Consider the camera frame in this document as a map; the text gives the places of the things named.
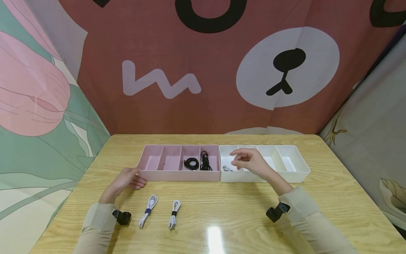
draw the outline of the wood grain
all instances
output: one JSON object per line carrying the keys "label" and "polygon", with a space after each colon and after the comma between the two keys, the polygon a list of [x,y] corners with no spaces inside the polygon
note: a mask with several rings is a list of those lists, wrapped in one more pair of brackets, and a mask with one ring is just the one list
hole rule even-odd
{"label": "wood grain", "polygon": [[[312,170],[300,184],[359,253],[406,253],[406,243],[348,170],[316,135],[114,135],[94,160],[31,253],[72,253],[85,214],[124,167],[137,164],[146,144],[295,145]],[[150,195],[158,204],[143,229]],[[168,229],[172,202],[182,206]],[[109,253],[312,253],[286,217],[265,211],[277,203],[266,183],[148,182],[125,190],[116,206],[132,213],[116,226]]]}

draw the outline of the person's left hand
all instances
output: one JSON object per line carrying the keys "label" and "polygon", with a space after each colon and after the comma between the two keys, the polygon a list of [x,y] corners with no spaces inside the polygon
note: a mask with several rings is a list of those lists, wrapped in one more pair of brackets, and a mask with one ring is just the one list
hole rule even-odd
{"label": "person's left hand", "polygon": [[101,204],[114,204],[116,198],[127,187],[133,189],[141,189],[146,185],[146,181],[136,174],[140,171],[139,167],[124,168],[120,174],[112,181],[112,183],[103,192],[99,203]]}
{"label": "person's left hand", "polygon": [[119,191],[119,193],[121,193],[127,187],[131,187],[137,190],[144,188],[147,182],[136,175],[139,171],[139,167],[124,168],[116,177],[116,179],[113,180],[109,187],[112,187],[114,190]]}

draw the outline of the wrist-mounted device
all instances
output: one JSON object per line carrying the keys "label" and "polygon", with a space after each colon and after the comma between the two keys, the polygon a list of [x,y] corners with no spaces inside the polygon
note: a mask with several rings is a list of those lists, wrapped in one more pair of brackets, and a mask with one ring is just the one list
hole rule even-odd
{"label": "wrist-mounted device", "polygon": [[121,212],[119,210],[114,210],[113,216],[114,218],[117,219],[117,222],[120,225],[128,225],[131,220],[131,213],[129,212]]}
{"label": "wrist-mounted device", "polygon": [[279,203],[276,208],[269,208],[266,211],[266,216],[271,219],[271,221],[276,222],[283,213],[287,213],[290,209],[290,206],[284,203]]}

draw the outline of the white zigzag shape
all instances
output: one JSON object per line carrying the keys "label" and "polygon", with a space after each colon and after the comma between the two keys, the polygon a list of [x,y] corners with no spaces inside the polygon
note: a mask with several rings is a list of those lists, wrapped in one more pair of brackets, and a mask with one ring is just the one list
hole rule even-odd
{"label": "white zigzag shape", "polygon": [[202,88],[192,73],[188,73],[183,78],[179,79],[173,86],[169,84],[164,71],[154,69],[145,76],[135,79],[135,64],[130,60],[123,61],[123,92],[125,95],[132,96],[142,89],[149,87],[153,83],[157,83],[164,96],[168,99],[175,98],[186,88],[189,88],[191,93],[200,93]]}

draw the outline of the hand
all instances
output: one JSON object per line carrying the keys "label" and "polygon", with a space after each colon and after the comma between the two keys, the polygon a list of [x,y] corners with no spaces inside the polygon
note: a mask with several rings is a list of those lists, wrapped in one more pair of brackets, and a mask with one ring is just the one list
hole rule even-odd
{"label": "hand", "polygon": [[266,181],[275,173],[257,149],[237,149],[232,151],[230,155],[237,155],[231,162],[237,169],[246,168]]}
{"label": "hand", "polygon": [[144,188],[147,182],[136,175],[139,171],[140,168],[124,168],[113,180],[113,182],[105,189],[99,203],[113,204],[116,198],[127,187],[137,190]]}
{"label": "hand", "polygon": [[141,189],[144,188],[145,184],[147,183],[144,179],[137,176],[136,174],[140,171],[139,167],[135,168],[124,168],[120,174],[113,180],[109,187],[119,191],[120,193],[127,187],[131,187],[133,189]]}
{"label": "hand", "polygon": [[230,155],[237,155],[231,162],[233,166],[237,169],[246,168],[261,177],[271,185],[278,196],[293,190],[293,187],[266,163],[257,149],[237,149]]}

